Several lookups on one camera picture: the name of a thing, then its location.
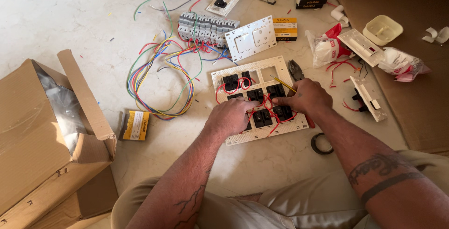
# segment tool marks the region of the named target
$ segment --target beige pants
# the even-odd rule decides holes
[[[449,158],[411,150],[398,152],[446,194]],[[112,229],[124,229],[158,182],[149,178],[129,187],[112,210]],[[267,190],[259,202],[205,192],[195,228],[200,229],[377,229],[343,170]]]

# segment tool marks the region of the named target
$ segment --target plastic bag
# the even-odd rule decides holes
[[[36,73],[53,108],[65,145],[72,156],[79,134],[87,133],[79,115],[80,103],[73,91],[57,85],[53,78],[40,67],[36,67]]]
[[[313,32],[306,30],[305,36],[307,36],[313,54],[313,68],[318,68],[337,60],[342,55],[348,56],[351,54],[351,51],[345,49],[337,38],[340,32],[341,23],[319,37],[316,37]]]
[[[431,72],[423,60],[402,52],[396,48],[384,48],[385,59],[378,67],[387,73],[397,75],[396,81],[412,82],[418,74]]]

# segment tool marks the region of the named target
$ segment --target forearm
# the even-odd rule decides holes
[[[443,228],[449,223],[449,198],[395,151],[332,109],[309,115],[382,228]]]
[[[203,130],[154,186],[127,228],[193,228],[210,169],[225,139]]]

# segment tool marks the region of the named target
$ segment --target white switch plate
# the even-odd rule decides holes
[[[216,92],[216,89],[223,83],[223,81],[222,81],[223,77],[233,75],[233,74],[238,74],[239,78],[241,78],[242,72],[250,71],[251,73],[253,73],[253,72],[257,73],[259,83],[254,83],[247,90],[243,90],[240,88],[234,94],[242,93],[243,97],[247,101],[248,101],[248,96],[247,96],[246,92],[252,91],[255,89],[262,89],[264,94],[268,95],[267,89],[266,89],[267,86],[271,86],[271,85],[275,85],[275,84],[279,83],[276,80],[273,80],[271,77],[269,77],[268,81],[264,81],[264,76],[262,75],[261,70],[263,70],[265,68],[269,68],[269,67],[275,67],[278,78],[280,80],[284,81],[285,83],[287,83],[289,86],[293,86],[293,83],[290,78],[290,74],[288,73],[287,65],[285,64],[284,57],[277,56],[277,57],[273,57],[273,58],[269,58],[269,59],[265,59],[265,60],[261,60],[261,61],[255,61],[255,62],[248,63],[245,65],[240,65],[240,66],[229,68],[229,69],[222,70],[222,71],[212,72],[211,75],[212,75],[212,82],[214,83],[214,93]],[[284,91],[286,94],[288,93],[288,88],[285,86],[284,86]],[[227,101],[228,96],[229,96],[229,94],[225,93],[222,89],[220,89],[217,93],[217,100],[219,102]],[[261,109],[265,109],[265,108],[263,106],[261,106],[261,107],[256,107],[254,110],[258,111]],[[276,119],[274,117],[272,117],[271,120],[273,122],[272,125],[256,129],[255,124],[254,124],[254,119],[253,119],[253,117],[251,117],[250,118],[251,130],[243,131],[241,134],[236,134],[236,135],[228,137],[225,141],[226,145],[231,146],[231,145],[236,145],[236,144],[243,143],[243,142],[248,142],[251,140],[259,140],[262,138],[266,138],[268,136],[268,134],[270,133],[270,131],[277,124]],[[304,114],[298,113],[293,120],[284,122],[284,123],[280,123],[278,128],[276,128],[274,130],[274,132],[271,133],[270,137],[274,136],[274,135],[293,132],[293,131],[306,129],[306,128],[309,128],[309,126],[307,124],[307,120],[306,120]]]
[[[225,37],[233,62],[277,45],[272,16],[230,31]]]
[[[387,113],[382,108],[379,108],[376,110],[371,105],[371,101],[369,100],[371,97],[379,98],[378,94],[374,91],[374,88],[371,85],[371,83],[368,83],[365,80],[365,78],[355,78],[353,76],[350,76],[350,78],[351,78],[351,81],[354,83],[360,96],[362,97],[363,102],[365,103],[365,105],[367,105],[369,112],[371,112],[371,114],[373,115],[376,122],[386,119],[388,117]],[[374,105],[376,107],[377,106],[380,107],[377,100],[374,98],[373,98],[373,100],[375,100]]]
[[[223,0],[224,2],[228,3],[225,8],[215,6],[214,5],[215,1],[217,1],[217,0],[212,0],[212,2],[209,4],[209,6],[206,7],[206,11],[209,11],[214,14],[220,14],[223,16],[227,16],[239,0]]]
[[[384,51],[356,29],[349,30],[337,37],[371,67],[378,65],[385,58]]]

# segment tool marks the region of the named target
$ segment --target hand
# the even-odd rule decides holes
[[[292,88],[296,93],[289,91],[287,97],[276,97],[272,102],[279,106],[290,106],[294,111],[308,115],[332,108],[332,96],[317,81],[305,78],[295,82]]]
[[[247,110],[259,105],[259,101],[245,101],[243,97],[232,98],[214,107],[204,129],[226,139],[238,134],[248,126]]]

